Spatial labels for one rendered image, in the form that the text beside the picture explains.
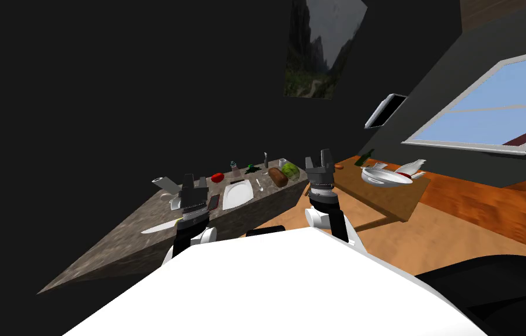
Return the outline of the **white framed window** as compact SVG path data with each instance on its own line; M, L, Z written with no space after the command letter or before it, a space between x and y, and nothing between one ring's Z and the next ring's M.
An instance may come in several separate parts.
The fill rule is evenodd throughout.
M406 144L526 155L526 54L498 62Z

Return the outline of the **mountain landscape painting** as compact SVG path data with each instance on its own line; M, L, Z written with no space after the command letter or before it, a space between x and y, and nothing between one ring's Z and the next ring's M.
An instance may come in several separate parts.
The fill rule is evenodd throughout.
M366 11L364 0L291 0L285 96L333 98Z

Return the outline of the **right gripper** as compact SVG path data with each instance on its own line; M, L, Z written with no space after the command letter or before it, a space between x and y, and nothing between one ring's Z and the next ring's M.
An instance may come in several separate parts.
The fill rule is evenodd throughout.
M320 152L320 167L315 167L311 157L306 157L305 166L312 187L333 187L335 166L332 165L332 154L329 149Z

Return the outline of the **white plate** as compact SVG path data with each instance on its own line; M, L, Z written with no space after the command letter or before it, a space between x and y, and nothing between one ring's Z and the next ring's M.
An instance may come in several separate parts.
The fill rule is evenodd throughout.
M253 199L253 188L249 180L241 180L225 187L222 210L229 210Z

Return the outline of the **grey paper towel roll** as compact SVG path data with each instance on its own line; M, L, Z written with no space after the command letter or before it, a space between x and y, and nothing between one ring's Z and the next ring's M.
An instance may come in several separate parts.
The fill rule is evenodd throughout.
M164 190L166 193L172 195L178 194L178 192L181 190L181 187L168 177L156 178L152 181L152 183Z

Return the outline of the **light green lettuce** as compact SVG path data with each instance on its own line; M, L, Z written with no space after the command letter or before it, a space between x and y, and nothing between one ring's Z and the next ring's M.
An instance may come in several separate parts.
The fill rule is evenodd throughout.
M300 169L291 162L286 162L281 167L282 173L290 180L297 181L300 178Z

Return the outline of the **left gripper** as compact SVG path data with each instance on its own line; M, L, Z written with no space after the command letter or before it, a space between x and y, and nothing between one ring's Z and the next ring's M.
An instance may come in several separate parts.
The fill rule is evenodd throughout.
M183 177L182 188L180 190L180 208L184 214L207 209L208 201L208 179L200 177L197 187L194 187L194 175L185 174Z

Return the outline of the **brown bread loaf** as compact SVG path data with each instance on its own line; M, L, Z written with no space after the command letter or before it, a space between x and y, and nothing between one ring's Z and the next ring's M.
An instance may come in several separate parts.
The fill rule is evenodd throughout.
M268 169L268 176L275 186L278 188L285 187L289 179L288 177L277 167L271 167Z

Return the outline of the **white pan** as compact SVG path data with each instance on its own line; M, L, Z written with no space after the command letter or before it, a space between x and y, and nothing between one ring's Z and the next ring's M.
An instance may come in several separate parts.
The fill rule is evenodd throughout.
M412 179L394 171L378 169L375 167L363 167L362 179L367 184L381 188L392 188L405 186L413 183Z

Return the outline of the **white stacked dishes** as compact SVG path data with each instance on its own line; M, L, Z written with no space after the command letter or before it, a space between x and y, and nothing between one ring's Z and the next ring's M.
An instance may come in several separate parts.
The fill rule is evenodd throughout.
M421 166L426 163L426 160L419 159L412 163L405 164L400 168L396 169L396 173L401 174L411 180L418 179L420 176L425 174L425 171L420 171Z

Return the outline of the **white blade knife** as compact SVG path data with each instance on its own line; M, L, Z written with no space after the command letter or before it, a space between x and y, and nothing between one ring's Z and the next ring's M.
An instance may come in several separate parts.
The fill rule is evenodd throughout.
M154 226L154 227L150 227L149 229L146 229L146 230L142 231L142 234L155 233L155 232L159 232L159 231L162 231L162 230L171 229L172 227L175 227L177 222L180 221L180 220L182 220L182 218L178 218L178 219L166 222L166 223L159 224L159 225Z

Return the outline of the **white mug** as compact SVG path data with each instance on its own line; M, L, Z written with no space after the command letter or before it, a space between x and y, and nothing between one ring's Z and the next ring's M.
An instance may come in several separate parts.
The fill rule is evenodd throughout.
M181 209L181 191L171 194L171 193L162 193L159 197L159 200L165 205L168 205L171 211L176 211Z

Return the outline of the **brown wooden table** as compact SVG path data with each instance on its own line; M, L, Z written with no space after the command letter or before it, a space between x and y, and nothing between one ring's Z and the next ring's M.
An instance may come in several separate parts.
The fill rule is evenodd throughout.
M410 185L399 185L392 188L373 186L363 181L362 168L385 168L382 165L355 166L355 161L359 158L360 156L355 156L339 163L335 163L332 158L332 165L340 164L344 167L342 170L335 169L333 187L312 187L310 184L308 197L313 210L318 212L317 215L313 215L311 210L307 211L307 220L311 226L337 231L350 225L343 210L341 210L339 197L334 192L334 188L346 192L369 208L384 215L384 218L380 220L357 226L357 231L409 220L430 180L419 177L412 180L413 183Z

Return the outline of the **white framed wall box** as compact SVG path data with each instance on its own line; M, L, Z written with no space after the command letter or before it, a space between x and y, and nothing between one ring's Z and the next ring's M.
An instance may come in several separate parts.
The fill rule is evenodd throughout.
M369 129L383 126L407 98L407 96L403 96L400 94L389 94L377 106L377 109L366 121L364 128Z

